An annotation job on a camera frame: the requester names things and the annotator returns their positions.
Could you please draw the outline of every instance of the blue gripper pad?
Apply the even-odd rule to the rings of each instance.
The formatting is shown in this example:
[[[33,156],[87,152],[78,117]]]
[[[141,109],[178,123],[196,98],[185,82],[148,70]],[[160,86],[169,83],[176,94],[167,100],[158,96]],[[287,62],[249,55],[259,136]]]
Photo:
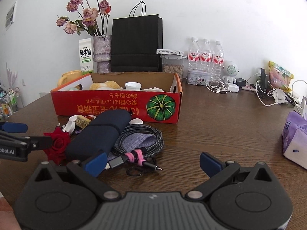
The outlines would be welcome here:
[[[201,156],[199,157],[199,164],[201,169],[209,177],[216,175],[224,168],[223,164],[219,160],[216,160],[205,152],[201,153]]]
[[[106,167],[106,163],[108,162],[107,158],[108,156],[105,152],[103,152],[97,157],[88,161],[84,166],[82,166],[82,168],[90,175],[97,177]]]
[[[1,125],[1,130],[8,133],[26,133],[28,131],[28,126],[25,123],[5,122]]]

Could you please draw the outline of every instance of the wooden table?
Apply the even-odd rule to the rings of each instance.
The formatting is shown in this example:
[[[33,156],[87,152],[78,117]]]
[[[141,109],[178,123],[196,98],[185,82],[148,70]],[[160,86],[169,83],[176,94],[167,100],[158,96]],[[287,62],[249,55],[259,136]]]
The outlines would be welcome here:
[[[247,167],[264,161],[292,199],[294,213],[287,229],[306,229],[307,171],[282,155],[281,133],[291,106],[264,107],[249,91],[216,94],[206,87],[186,83],[182,87],[179,123],[150,123],[163,133],[165,147],[157,161],[164,170],[129,177],[125,168],[118,168],[105,171],[98,178],[121,193],[181,190],[185,194],[208,179],[199,167],[203,151]],[[41,136],[53,132],[58,122],[66,123],[68,117],[56,116],[49,94],[14,114],[9,121],[26,123],[28,136]],[[26,163],[1,160],[0,191],[11,205],[42,161],[46,161],[43,151],[33,151]]]

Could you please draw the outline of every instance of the dried rose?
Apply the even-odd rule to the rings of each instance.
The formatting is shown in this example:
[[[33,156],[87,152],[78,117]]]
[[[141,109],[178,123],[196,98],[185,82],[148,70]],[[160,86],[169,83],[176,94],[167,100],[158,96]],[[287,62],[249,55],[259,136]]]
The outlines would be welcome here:
[[[99,9],[102,14],[108,14],[111,11],[111,6],[106,0],[103,0],[99,3]]]
[[[72,24],[71,22],[67,22],[65,25],[64,31],[68,34],[74,34],[77,32],[77,24]]]
[[[62,27],[62,26],[64,26],[64,24],[65,24],[65,22],[66,22],[66,20],[65,19],[58,19],[57,21],[56,21],[56,25],[58,26],[58,27]]]
[[[97,8],[86,8],[83,10],[83,18],[84,20],[87,21],[87,19],[91,19],[92,21],[94,21],[99,15],[99,12],[97,10]]]
[[[87,27],[95,26],[95,21],[92,21],[91,19],[83,20],[82,23]]]
[[[83,1],[82,0],[70,0],[70,3],[75,4],[75,5],[80,5],[83,3]]]
[[[66,6],[66,9],[68,12],[75,12],[78,9],[78,5],[72,4],[71,2],[69,2]]]

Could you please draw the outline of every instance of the cardboard box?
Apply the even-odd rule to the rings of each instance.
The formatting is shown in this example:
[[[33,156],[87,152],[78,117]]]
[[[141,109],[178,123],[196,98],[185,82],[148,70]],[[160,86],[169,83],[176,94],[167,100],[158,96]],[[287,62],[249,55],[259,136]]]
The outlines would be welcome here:
[[[149,91],[89,91],[91,84],[113,80],[125,88],[133,81],[141,89],[158,87],[164,92]],[[68,91],[79,86],[81,91]],[[51,91],[56,114],[72,116],[98,115],[106,110],[132,111],[132,118],[144,122],[177,123],[182,100],[182,87],[176,73],[123,72],[89,73]]]

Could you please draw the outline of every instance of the white bottle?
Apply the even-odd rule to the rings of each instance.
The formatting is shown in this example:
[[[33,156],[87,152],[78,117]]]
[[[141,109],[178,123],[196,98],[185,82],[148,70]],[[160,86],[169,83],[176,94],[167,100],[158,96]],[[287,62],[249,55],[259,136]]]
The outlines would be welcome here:
[[[198,69],[200,50],[198,45],[198,38],[192,37],[192,43],[188,48],[188,69]]]
[[[211,67],[212,80],[220,79],[223,67],[223,61],[224,61],[224,51],[222,48],[222,44],[219,41],[216,41],[213,63]]]
[[[204,39],[204,43],[201,47],[201,70],[209,72],[210,62],[212,61],[211,47],[208,39]]]

